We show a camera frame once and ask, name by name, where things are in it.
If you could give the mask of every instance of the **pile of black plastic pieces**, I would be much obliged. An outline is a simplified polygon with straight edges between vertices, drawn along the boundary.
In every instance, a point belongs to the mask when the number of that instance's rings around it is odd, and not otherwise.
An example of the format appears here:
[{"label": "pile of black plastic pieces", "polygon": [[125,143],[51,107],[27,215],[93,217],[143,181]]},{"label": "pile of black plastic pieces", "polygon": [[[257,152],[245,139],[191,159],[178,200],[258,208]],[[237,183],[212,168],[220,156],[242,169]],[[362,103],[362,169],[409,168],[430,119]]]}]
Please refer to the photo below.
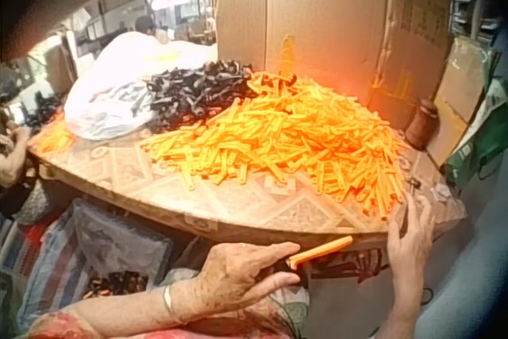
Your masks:
[{"label": "pile of black plastic pieces", "polygon": [[146,290],[147,284],[148,277],[137,272],[114,272],[106,277],[95,273],[88,281],[83,299],[139,293]]},{"label": "pile of black plastic pieces", "polygon": [[42,126],[51,121],[62,103],[61,100],[60,94],[44,98],[39,91],[35,93],[36,110],[34,113],[25,115],[25,124],[32,130],[32,134],[39,133]]},{"label": "pile of black plastic pieces", "polygon": [[148,89],[154,94],[154,133],[206,121],[233,104],[235,98],[255,98],[247,85],[252,68],[233,60],[207,63],[199,69],[175,69],[154,75]]}]

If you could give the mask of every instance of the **bangle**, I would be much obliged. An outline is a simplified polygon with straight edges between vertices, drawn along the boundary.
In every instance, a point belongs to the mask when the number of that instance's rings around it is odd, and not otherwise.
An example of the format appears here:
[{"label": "bangle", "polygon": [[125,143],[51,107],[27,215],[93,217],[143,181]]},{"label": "bangle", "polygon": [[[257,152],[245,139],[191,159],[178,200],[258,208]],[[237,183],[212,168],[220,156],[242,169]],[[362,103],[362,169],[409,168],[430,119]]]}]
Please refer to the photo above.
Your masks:
[{"label": "bangle", "polygon": [[179,326],[186,325],[185,322],[183,322],[179,317],[176,316],[175,311],[173,310],[173,305],[171,303],[171,285],[167,285],[164,288],[163,298],[167,312],[175,319],[175,321],[179,324]]}]

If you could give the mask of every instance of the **elderly woman's hand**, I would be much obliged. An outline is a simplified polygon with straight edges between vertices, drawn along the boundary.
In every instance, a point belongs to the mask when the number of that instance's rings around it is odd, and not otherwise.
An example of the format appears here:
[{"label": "elderly woman's hand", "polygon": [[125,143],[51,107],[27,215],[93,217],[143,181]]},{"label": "elderly woman's hand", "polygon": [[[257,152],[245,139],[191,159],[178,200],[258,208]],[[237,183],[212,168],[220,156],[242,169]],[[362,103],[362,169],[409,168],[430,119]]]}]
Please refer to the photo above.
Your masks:
[{"label": "elderly woman's hand", "polygon": [[176,283],[171,291],[178,316],[208,316],[239,310],[270,293],[300,281],[294,273],[273,273],[272,265],[300,250],[286,242],[271,246],[219,244],[214,246],[199,276]]}]

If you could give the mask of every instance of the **table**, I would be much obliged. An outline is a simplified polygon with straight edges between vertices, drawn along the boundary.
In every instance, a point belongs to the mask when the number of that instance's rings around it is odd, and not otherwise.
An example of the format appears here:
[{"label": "table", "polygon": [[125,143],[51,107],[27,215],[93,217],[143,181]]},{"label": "table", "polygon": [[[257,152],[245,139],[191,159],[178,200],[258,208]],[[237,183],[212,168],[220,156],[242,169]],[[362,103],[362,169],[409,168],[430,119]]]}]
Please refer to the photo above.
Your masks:
[{"label": "table", "polygon": [[[309,248],[350,234],[350,250],[386,245],[386,222],[364,214],[351,196],[338,204],[329,195],[316,195],[304,172],[289,176],[283,186],[268,173],[250,175],[243,186],[236,179],[216,186],[194,177],[196,190],[189,191],[180,173],[152,164],[145,155],[139,142],[149,136],[142,129],[111,141],[76,138],[68,152],[35,154],[56,179],[82,192],[211,240],[258,245],[295,241]],[[432,195],[431,187],[443,179],[426,153],[405,149],[401,163],[407,178],[421,181],[417,194],[433,205],[436,235],[466,217],[460,201],[438,202]],[[394,208],[400,220],[404,208]]]}]

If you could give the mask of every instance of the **cardboard box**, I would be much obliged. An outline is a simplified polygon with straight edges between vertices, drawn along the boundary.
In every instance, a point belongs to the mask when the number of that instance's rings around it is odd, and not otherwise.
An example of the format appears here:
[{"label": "cardboard box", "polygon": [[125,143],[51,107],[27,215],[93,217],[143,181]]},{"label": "cardboard box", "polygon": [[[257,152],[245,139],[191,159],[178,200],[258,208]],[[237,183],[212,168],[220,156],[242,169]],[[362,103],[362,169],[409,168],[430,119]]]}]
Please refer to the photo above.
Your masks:
[{"label": "cardboard box", "polygon": [[456,37],[436,96],[439,127],[427,151],[441,166],[468,128],[481,99],[493,52],[466,37]]},{"label": "cardboard box", "polygon": [[435,104],[439,113],[439,125],[427,146],[427,152],[440,167],[459,144],[468,124],[440,95],[436,97]]},{"label": "cardboard box", "polygon": [[466,37],[457,37],[452,46],[443,80],[437,92],[465,122],[470,122],[485,87],[492,50]]},{"label": "cardboard box", "polygon": [[358,96],[395,128],[436,94],[450,0],[215,1],[219,58],[277,72],[289,41],[297,75]]}]

